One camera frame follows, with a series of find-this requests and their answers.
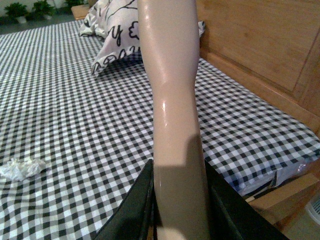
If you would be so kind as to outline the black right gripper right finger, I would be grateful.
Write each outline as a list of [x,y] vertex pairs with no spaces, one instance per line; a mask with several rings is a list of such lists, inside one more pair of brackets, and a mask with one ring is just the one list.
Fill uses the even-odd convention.
[[205,163],[214,240],[286,240],[212,167]]

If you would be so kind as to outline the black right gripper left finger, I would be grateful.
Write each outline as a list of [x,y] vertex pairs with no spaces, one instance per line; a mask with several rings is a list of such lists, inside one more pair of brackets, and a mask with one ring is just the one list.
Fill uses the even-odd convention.
[[149,159],[113,216],[96,240],[146,240],[153,212],[154,165]]

